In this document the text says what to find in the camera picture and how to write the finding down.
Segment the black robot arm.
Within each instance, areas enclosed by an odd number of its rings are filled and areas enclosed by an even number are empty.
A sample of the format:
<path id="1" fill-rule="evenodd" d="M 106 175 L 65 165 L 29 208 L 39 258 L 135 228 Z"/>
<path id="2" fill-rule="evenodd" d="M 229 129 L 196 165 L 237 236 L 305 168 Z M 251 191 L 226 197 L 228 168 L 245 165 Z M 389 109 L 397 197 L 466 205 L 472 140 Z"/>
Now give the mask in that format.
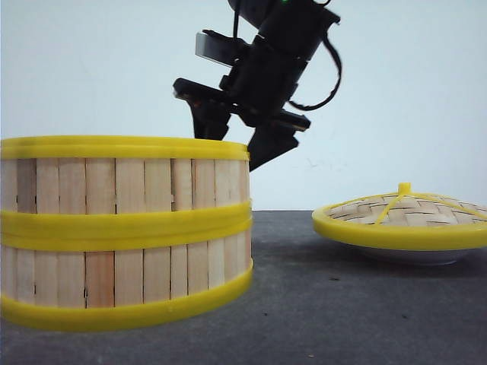
<path id="1" fill-rule="evenodd" d="M 315 1 L 231 1 L 229 5 L 234 23 L 243 18 L 258 30 L 253 42 L 236 34 L 202 30 L 196 35 L 196 55 L 227 65 L 231 71 L 218 88 L 185 78 L 176 79 L 173 88 L 175 96 L 191 109 L 196 138 L 223 139 L 233 114 L 253 128 L 247 150 L 250 169 L 255 170 L 296 148 L 295 132 L 310 127 L 305 116 L 284 110 L 286 103 L 302 112 L 311 111 L 336 95 L 332 89 L 327 98 L 310 106 L 291 98 L 319 45 L 342 70 L 339 54 L 328 39 L 329 27 L 339 23 L 340 17 Z"/>

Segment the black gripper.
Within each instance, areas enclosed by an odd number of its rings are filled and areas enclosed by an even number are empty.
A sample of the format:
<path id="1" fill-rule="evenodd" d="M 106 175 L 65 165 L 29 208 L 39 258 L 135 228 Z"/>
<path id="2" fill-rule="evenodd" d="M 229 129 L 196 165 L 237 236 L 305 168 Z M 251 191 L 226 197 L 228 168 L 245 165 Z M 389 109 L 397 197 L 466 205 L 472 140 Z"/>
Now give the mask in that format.
<path id="1" fill-rule="evenodd" d="M 249 168 L 254 171 L 296 148 L 295 130 L 302 132 L 310 126 L 306 117 L 283 110 L 305 65 L 302 60 L 280 54 L 256 36 L 250 54 L 231 67 L 217 89 L 178 78 L 173 83 L 174 96 L 189 104 L 195 138 L 222 140 L 231 114 L 257 127 L 247 145 Z"/>

